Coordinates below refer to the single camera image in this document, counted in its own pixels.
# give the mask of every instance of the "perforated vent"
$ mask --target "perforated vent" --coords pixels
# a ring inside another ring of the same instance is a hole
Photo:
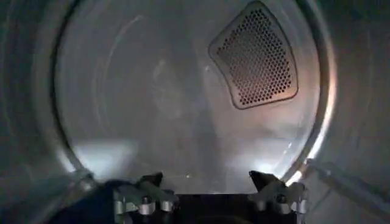
[[[288,99],[297,92],[295,62],[286,37],[259,2],[248,5],[216,38],[210,54],[238,108]]]

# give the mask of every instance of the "metal surface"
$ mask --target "metal surface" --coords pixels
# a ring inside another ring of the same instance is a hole
[[[240,109],[285,100],[298,91],[291,48],[277,18],[259,1],[250,3],[210,45]]]
[[[171,202],[171,201],[161,201],[160,202],[161,210],[166,211],[166,212],[173,211],[173,206],[174,206],[173,202]]]
[[[162,171],[161,187],[178,194],[247,193],[249,170],[284,177],[303,161],[320,83],[297,4],[263,1],[291,43],[293,99],[238,110],[208,54],[249,2],[83,1],[63,37],[56,92],[74,153],[99,181]]]
[[[156,210],[156,203],[142,204],[138,206],[138,212],[141,215],[151,215]]]
[[[384,223],[305,173],[302,161],[332,161],[388,192],[388,2],[299,0],[303,18],[293,1],[264,1],[305,67],[297,68],[293,100],[245,113],[229,102],[206,46],[248,1],[83,2],[58,52],[68,59],[55,67],[59,79],[75,79],[59,91],[74,151],[60,137],[47,82],[72,1],[47,2],[0,2],[0,181],[8,205],[47,177],[80,168],[75,152],[98,180],[162,170],[181,192],[254,191],[240,178],[251,169],[303,175],[315,189],[308,223]],[[311,34],[318,54],[311,38],[301,39]]]

